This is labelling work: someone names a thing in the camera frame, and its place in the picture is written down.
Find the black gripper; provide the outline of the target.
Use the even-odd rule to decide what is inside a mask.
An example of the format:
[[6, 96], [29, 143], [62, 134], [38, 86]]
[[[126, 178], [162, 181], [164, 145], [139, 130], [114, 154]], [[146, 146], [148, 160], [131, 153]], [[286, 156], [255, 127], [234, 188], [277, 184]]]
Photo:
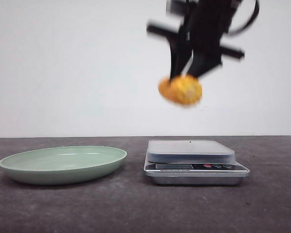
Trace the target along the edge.
[[244, 52], [220, 45], [240, 0], [169, 0], [166, 12], [183, 17], [178, 31], [148, 23], [146, 31], [165, 37], [171, 52], [170, 80], [179, 76], [192, 56], [187, 74], [199, 78], [222, 64], [222, 54], [241, 59]]

